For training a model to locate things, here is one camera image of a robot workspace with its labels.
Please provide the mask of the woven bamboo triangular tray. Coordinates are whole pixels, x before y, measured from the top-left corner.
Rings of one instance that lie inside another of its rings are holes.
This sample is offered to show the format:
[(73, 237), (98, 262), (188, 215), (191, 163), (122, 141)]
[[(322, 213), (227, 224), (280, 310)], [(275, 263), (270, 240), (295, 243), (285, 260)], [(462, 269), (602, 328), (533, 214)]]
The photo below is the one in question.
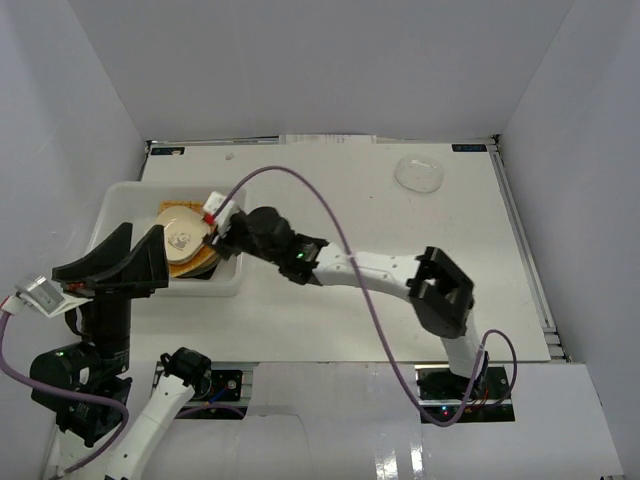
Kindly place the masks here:
[[(186, 206), (202, 215), (202, 206), (200, 202), (194, 201), (162, 201), (158, 207), (158, 215), (170, 206)], [(187, 263), (181, 265), (169, 264), (169, 273), (173, 278), (189, 278), (202, 274), (203, 272), (213, 268), (219, 256), (215, 251), (203, 244), (201, 250)]]

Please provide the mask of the cream square panda dish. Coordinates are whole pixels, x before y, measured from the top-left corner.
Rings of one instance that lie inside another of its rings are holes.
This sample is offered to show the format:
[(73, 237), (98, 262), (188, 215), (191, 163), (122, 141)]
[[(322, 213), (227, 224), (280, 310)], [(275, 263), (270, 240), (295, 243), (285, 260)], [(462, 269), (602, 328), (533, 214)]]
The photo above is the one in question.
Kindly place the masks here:
[(201, 214), (186, 206), (170, 206), (155, 220), (164, 229), (165, 253), (169, 264), (190, 261), (202, 248), (211, 231)]

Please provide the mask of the clear glass small dish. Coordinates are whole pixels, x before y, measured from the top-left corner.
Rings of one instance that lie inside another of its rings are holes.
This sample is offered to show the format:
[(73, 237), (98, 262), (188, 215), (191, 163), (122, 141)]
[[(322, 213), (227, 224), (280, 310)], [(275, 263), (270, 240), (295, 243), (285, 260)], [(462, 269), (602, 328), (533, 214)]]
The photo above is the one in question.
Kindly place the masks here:
[(444, 176), (444, 167), (439, 161), (419, 154), (403, 156), (394, 170), (394, 178), (400, 186), (421, 194), (438, 190)]

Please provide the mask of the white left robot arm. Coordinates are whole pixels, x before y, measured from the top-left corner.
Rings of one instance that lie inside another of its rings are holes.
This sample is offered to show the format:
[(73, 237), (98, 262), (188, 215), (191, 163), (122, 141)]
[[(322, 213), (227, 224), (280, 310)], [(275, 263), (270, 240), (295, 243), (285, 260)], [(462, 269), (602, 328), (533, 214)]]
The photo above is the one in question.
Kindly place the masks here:
[(138, 477), (180, 409), (211, 387), (208, 357), (186, 347), (163, 354), (157, 388), (113, 464), (97, 464), (129, 420), (131, 302), (169, 284), (163, 228), (152, 227), (137, 243), (132, 232), (131, 223), (120, 224), (84, 257), (53, 268), (50, 277), (28, 278), (21, 288), (34, 309), (47, 317), (63, 316), (79, 338), (38, 355), (29, 371), (37, 383), (31, 398), (54, 413), (61, 447), (81, 455), (58, 467), (57, 479)]

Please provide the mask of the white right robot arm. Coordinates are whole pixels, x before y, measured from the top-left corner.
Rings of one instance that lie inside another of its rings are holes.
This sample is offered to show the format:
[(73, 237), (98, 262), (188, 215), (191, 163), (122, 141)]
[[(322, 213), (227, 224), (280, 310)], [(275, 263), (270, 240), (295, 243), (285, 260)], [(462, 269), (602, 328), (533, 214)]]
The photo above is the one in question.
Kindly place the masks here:
[(473, 319), (474, 283), (442, 250), (417, 256), (348, 253), (325, 239), (295, 232), (273, 207), (245, 213), (206, 206), (211, 243), (225, 259), (247, 254), (277, 267), (289, 281), (322, 287), (365, 286), (411, 304), (421, 327), (441, 339), (453, 390), (472, 399), (488, 385), (487, 355)]

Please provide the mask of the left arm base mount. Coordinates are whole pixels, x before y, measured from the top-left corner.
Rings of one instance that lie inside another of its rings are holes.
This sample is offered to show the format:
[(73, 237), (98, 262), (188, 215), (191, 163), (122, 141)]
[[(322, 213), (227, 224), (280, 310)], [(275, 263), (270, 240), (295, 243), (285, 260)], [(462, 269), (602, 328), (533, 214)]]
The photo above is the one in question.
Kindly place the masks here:
[(241, 406), (243, 371), (240, 369), (212, 369), (200, 379), (190, 407), (221, 403), (237, 409), (241, 415), (246, 406)]

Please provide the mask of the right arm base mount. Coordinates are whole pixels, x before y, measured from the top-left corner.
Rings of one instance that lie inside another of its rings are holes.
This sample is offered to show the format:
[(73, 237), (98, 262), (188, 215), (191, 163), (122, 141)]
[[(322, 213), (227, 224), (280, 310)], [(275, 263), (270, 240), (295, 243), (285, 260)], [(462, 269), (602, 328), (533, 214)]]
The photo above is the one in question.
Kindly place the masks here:
[[(467, 387), (463, 377), (448, 368), (416, 368), (420, 405), (434, 418), (445, 421), (459, 410)], [(504, 367), (489, 367), (484, 378), (474, 384), (459, 423), (513, 423), (515, 412), (510, 379)]]

